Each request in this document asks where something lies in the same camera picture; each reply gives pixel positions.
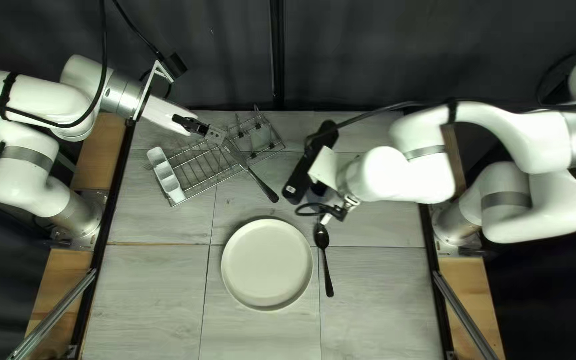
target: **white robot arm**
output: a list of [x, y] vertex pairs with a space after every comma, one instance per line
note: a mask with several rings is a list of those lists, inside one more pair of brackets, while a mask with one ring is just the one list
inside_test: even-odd
[[[11, 121], [0, 117], [0, 143], [4, 143], [0, 157], [0, 202], [49, 218], [68, 229], [73, 237], [86, 236], [96, 230], [100, 209], [87, 204], [62, 182], [49, 176], [58, 153], [57, 141], [21, 123], [48, 127], [64, 140], [80, 141], [92, 132], [100, 110], [117, 113], [126, 119], [137, 119], [141, 114], [142, 118], [185, 136], [190, 132], [173, 121], [173, 117], [197, 118], [179, 105], [155, 96], [144, 96], [148, 86], [140, 86], [107, 69], [102, 95], [91, 114], [68, 127], [90, 106], [99, 86], [101, 69], [101, 65], [92, 60], [73, 55], [64, 66], [59, 83], [23, 75], [16, 77], [6, 106], [64, 127], [12, 111], [5, 113]], [[156, 70], [165, 73], [164, 68], [157, 68], [157, 63], [153, 71]], [[8, 74], [0, 71], [0, 94]]]
[[[576, 68], [570, 76], [570, 90], [576, 100]], [[463, 239], [467, 235], [464, 227], [483, 226], [492, 241], [516, 242], [576, 231], [576, 180], [568, 173], [569, 168], [576, 168], [576, 110], [517, 114], [482, 102], [461, 101], [455, 105], [454, 116], [449, 105], [442, 105], [396, 120], [390, 128], [393, 147], [366, 152], [342, 167], [336, 176], [322, 171], [326, 168], [323, 157], [326, 161], [332, 158], [331, 151], [324, 148], [308, 174], [313, 181], [336, 189], [345, 199], [426, 204], [449, 200], [454, 194], [454, 179], [440, 127], [453, 118], [490, 130], [506, 146], [516, 165], [486, 169], [458, 201], [456, 208], [463, 210], [462, 216], [439, 217], [444, 224], [438, 233], [455, 242], [455, 236]], [[495, 176], [502, 179], [502, 173], [515, 181], [500, 183]], [[494, 184], [501, 188], [518, 186], [521, 189], [516, 192], [525, 194], [529, 201], [506, 204], [505, 200], [512, 199], [483, 190], [494, 188]], [[494, 196], [501, 196], [499, 202], [487, 202], [489, 207], [482, 209], [480, 202]], [[446, 211], [455, 213], [454, 208]]]

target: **wire rack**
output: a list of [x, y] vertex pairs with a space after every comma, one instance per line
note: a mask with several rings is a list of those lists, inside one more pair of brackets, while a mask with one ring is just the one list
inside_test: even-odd
[[[226, 139], [239, 148], [249, 165], [268, 159], [285, 148], [281, 137], [257, 105], [254, 107], [254, 112], [255, 116], [245, 121], [240, 121], [238, 115], [235, 115], [237, 125], [226, 129]], [[186, 194], [186, 199], [183, 201], [199, 195], [243, 170], [221, 146], [203, 139], [196, 143], [181, 145], [180, 150], [167, 152], [166, 155]], [[171, 206], [183, 202], [174, 203], [171, 199], [168, 201]]]

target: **black backdrop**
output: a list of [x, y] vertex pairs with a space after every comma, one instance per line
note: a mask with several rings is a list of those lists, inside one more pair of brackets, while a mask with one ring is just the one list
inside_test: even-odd
[[[119, 0], [189, 71], [171, 99], [192, 108], [271, 104], [268, 0]], [[110, 66], [135, 78], [154, 57], [108, 1]], [[404, 99], [530, 100], [576, 49], [571, 0], [285, 2], [286, 110], [359, 110]], [[100, 60], [96, 0], [0, 0], [0, 69], [58, 80], [71, 54]]]

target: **dish drying rack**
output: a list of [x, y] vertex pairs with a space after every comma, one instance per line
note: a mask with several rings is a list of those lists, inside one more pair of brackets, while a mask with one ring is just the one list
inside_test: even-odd
[[[254, 114], [252, 118], [242, 122], [235, 114], [237, 124], [225, 129], [226, 139], [239, 148], [249, 165], [268, 159], [285, 149], [281, 137], [256, 104]], [[243, 171], [238, 162], [220, 145], [205, 139], [181, 145], [181, 150], [167, 153], [171, 154], [166, 154], [166, 159], [185, 195], [181, 200], [175, 200], [167, 194], [167, 185], [160, 180], [164, 196], [171, 206], [179, 205]], [[153, 166], [146, 168], [156, 170]]]

